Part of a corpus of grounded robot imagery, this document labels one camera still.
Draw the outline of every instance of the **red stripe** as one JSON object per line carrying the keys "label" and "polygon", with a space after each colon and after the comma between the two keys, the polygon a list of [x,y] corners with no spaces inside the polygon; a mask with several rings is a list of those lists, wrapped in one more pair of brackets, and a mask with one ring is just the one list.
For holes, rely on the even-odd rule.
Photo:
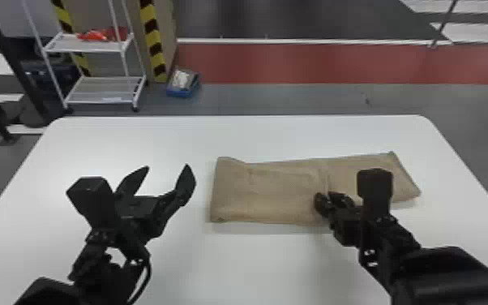
{"label": "red stripe", "polygon": [[205,83],[488,84],[488,45],[180,45]]}

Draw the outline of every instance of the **white wire shelf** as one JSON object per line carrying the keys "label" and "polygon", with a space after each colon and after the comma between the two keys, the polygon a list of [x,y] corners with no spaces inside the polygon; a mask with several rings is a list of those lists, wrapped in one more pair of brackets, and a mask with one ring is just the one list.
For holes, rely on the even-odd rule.
{"label": "white wire shelf", "polygon": [[60,32],[44,47],[44,50],[47,53],[119,53],[125,52],[134,38],[134,33],[129,33],[126,40],[121,41],[121,50],[117,41],[82,41],[75,34]]}
{"label": "white wire shelf", "polygon": [[65,102],[71,104],[131,104],[138,100],[145,81],[145,75],[128,78],[82,76],[66,96]]}

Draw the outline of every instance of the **folded cloth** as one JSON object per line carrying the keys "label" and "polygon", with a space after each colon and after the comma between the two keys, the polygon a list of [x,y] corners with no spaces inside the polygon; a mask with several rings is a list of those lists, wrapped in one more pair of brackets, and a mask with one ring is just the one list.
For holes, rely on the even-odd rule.
{"label": "folded cloth", "polygon": [[317,192],[338,191],[362,204],[357,196],[359,170],[381,168],[393,173],[392,202],[411,200],[420,190],[394,152],[351,157],[245,163],[219,157],[212,192],[213,222],[251,221],[316,226]]}

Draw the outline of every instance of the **white wall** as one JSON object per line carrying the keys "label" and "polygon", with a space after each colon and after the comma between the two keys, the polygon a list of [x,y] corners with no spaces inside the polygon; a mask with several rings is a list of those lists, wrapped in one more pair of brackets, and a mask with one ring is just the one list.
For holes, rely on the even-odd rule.
{"label": "white wall", "polygon": [[[53,36],[57,33],[57,18],[50,0],[24,1],[27,1],[40,35]],[[0,0],[0,29],[8,37],[32,36],[21,0]]]}

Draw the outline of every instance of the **hazard tape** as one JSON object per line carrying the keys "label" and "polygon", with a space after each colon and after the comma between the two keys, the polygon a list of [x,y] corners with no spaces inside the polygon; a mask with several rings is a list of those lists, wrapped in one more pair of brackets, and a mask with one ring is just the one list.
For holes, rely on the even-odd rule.
{"label": "hazard tape", "polygon": [[140,0],[140,19],[146,32],[146,46],[153,67],[155,81],[166,83],[168,79],[165,55],[161,45],[161,32],[157,23],[157,13],[153,0]]}
{"label": "hazard tape", "polygon": [[[55,8],[55,13],[57,14],[58,22],[61,24],[61,28],[64,32],[73,33],[72,21],[70,19],[70,13],[64,7],[62,0],[51,0]],[[74,52],[72,54],[75,62],[77,62],[79,69],[82,71],[83,75],[91,76],[91,69],[89,68],[89,63],[85,58],[85,55],[80,52]]]}

